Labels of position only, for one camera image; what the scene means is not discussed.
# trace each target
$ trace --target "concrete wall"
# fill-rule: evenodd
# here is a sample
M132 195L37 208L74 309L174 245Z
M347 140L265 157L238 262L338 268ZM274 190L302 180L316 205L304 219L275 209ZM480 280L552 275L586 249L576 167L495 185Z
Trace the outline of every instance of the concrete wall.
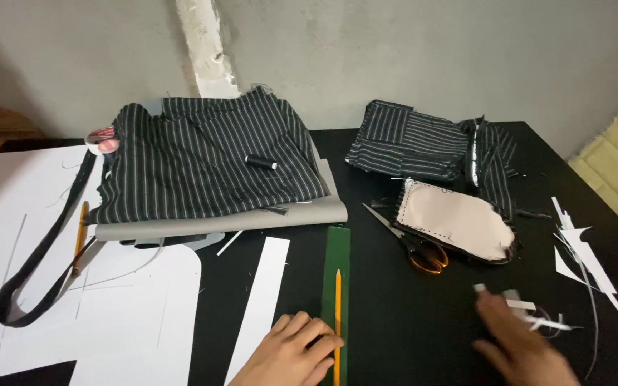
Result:
M567 157L618 111L618 0L218 0L237 83L313 129L380 98L525 120Z
M190 84L174 0L0 1L0 106L48 135L83 137Z

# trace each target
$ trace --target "green ruler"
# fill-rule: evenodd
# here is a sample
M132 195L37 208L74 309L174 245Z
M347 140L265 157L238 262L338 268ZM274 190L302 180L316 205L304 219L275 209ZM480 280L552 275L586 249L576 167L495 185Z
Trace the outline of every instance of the green ruler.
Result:
M342 277L340 313L340 336L345 345L340 349L340 386L348 384L348 329L349 329L349 229L328 227L328 242L325 246L323 266L323 298L321 319L335 329L335 274L340 269ZM332 386L333 368L325 375L321 385Z

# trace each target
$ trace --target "black pinstripe fabric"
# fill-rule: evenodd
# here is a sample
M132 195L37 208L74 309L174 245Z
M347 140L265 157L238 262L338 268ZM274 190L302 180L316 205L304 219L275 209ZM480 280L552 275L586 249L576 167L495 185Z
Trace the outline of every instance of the black pinstripe fabric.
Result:
M125 106L120 140L93 224L224 216L323 197L309 132L285 100L261 86L233 100L164 98L152 117ZM248 166L257 154L276 170Z
M513 222L507 178L516 149L509 133L483 118L456 124L418 113L413 107L374 100L366 107L356 141L345 160L357 168L394 177L451 182L469 173L471 149L476 147L475 172L479 197Z

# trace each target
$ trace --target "yellow pencil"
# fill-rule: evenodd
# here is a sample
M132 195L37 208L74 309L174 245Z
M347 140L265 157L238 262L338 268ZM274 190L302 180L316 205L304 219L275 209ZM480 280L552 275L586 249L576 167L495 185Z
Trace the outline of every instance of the yellow pencil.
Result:
M340 336L340 302L343 289L343 278L340 276L340 270L335 274L335 334ZM333 386L340 386L340 348L336 348L333 355L335 356L335 364L333 365Z
M87 201L83 202L82 206L80 207L80 224L78 224L78 238L76 238L75 240L75 255L73 255L75 256L75 258L73 258L73 269L71 270L71 277L77 277L78 275L80 275L80 271L78 270L78 261L80 259L77 259L77 257L78 253L80 253L80 251L82 250L82 247L84 247L85 238L87 237L87 227L85 227L82 219L89 211L90 204Z

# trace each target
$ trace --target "black strap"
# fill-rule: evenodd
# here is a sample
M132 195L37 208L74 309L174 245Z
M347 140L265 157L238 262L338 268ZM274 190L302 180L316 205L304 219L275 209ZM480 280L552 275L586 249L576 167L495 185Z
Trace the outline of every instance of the black strap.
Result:
M72 267L72 264L66 268L66 270L61 274L61 276L56 280L54 285L49 289L49 292L42 298L42 300L33 308L29 313L23 315L19 319L9 321L8 316L11 312L11 302L13 294L21 288L25 281L28 280L30 275L35 272L37 266L39 266L42 259L45 257L45 254L52 246L56 237L61 230L64 228L68 218L73 214L73 210L80 199L80 195L85 185L87 184L87 180L92 173L92 169L95 163L96 155L87 151L85 153L85 158L82 160L82 164L80 165L80 170L78 171L78 175L75 176L75 180L73 181L73 185L71 186L71 190L68 195L68 200L66 200L66 205L63 207L63 211L58 216L56 223L51 226L51 229L47 233L47 235L40 241L40 244L32 251L30 257L23 263L21 269L13 275L0 289L0 323L9 326L9 327L25 327L36 321L43 313L47 312L53 305L58 296L61 288L63 287L63 283L66 281L66 277L68 276L68 272ZM83 254L87 250L87 248L94 242L94 237L88 242L85 247L78 254L79 256Z

